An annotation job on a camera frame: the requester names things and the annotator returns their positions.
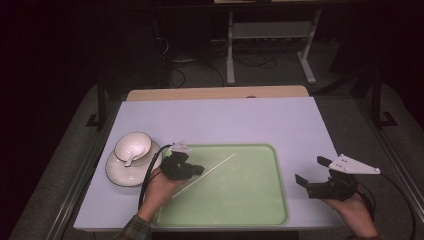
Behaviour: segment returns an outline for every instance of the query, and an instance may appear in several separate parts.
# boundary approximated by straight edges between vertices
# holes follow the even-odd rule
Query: white table
[[[120,230],[137,212],[140,187],[119,187],[105,172],[116,142],[134,131],[148,133],[160,146],[180,140],[188,144],[270,144],[277,153],[289,212],[288,221],[279,228],[343,225],[335,211],[320,200],[309,199],[295,182],[295,174],[310,182],[327,181],[328,169],[317,164],[316,157],[335,159],[337,154],[314,99],[288,97],[123,102],[75,228]]]

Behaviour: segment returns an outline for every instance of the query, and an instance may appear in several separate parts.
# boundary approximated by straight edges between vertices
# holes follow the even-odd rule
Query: floor
[[[225,50],[220,41],[213,43],[213,61],[199,62],[192,53],[180,53],[175,58],[171,86],[221,87],[225,82]],[[309,92],[319,90],[336,81],[341,75],[328,71],[337,42],[314,43],[308,57],[317,83],[309,85],[304,79],[296,50],[299,43],[280,42],[263,43],[255,48],[255,43],[240,43],[240,51],[235,64],[236,86],[252,85],[304,85]],[[424,132],[402,106],[397,93],[383,85],[382,112],[387,111],[395,118],[398,126],[384,127],[377,130],[369,118],[370,96],[357,100],[349,95],[354,82],[350,82],[325,96],[316,96],[317,105],[328,128],[335,148],[339,154],[354,156],[370,165],[378,166],[400,188],[404,176],[398,174],[399,164],[394,159],[400,158],[400,166],[408,173],[418,191],[424,190],[421,169],[424,163]],[[78,206],[84,196],[84,189],[89,177],[82,179],[82,193],[69,192],[74,189],[75,176],[81,171],[84,160],[90,150],[101,142],[102,133],[96,128],[86,127],[88,118],[97,112],[97,92],[93,87],[81,102],[71,124],[57,148],[42,180],[37,186],[30,202],[18,222],[11,239],[110,239],[116,233],[89,233],[72,227],[78,214]],[[108,114],[113,117],[113,109],[119,103],[108,101]],[[94,166],[87,167],[92,171]],[[396,187],[386,179],[375,176],[358,176],[376,199],[375,223],[386,239],[409,239],[412,231],[412,218],[403,196]],[[76,207],[64,213],[64,199],[76,199]],[[65,215],[69,221],[57,223],[56,216]],[[424,237],[423,218],[415,213],[416,237]],[[271,232],[246,235],[219,235],[214,239],[341,239],[350,234],[345,227],[336,229],[302,230],[297,233]],[[156,233],[154,239],[170,238]]]

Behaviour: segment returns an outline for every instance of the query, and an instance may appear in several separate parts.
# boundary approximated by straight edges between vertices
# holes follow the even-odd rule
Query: human hand
[[[345,201],[323,199],[337,213],[357,237],[376,237],[379,235],[365,201],[357,193]]]
[[[151,222],[155,213],[171,199],[174,190],[186,182],[187,180],[170,180],[159,168],[154,169],[137,215],[146,222]]]

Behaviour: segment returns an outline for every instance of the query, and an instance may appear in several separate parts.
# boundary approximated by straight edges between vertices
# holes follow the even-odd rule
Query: white bracket
[[[169,149],[172,152],[180,152],[180,153],[186,153],[186,154],[191,153],[191,148],[189,148],[187,146],[187,144],[185,144],[184,141],[180,141],[180,142],[175,143]]]
[[[380,174],[381,173],[380,169],[368,166],[355,159],[346,157],[343,154],[340,155],[335,161],[333,161],[328,167],[335,171],[347,173],[347,174]]]

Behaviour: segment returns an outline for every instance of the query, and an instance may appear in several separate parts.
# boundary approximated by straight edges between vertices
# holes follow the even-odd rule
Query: person's arm
[[[323,199],[342,217],[345,224],[359,239],[382,239],[366,207],[365,201],[355,193],[345,201]]]
[[[149,240],[150,223],[156,212],[168,202],[174,190],[187,180],[170,180],[159,168],[153,170],[143,204],[115,240]]]

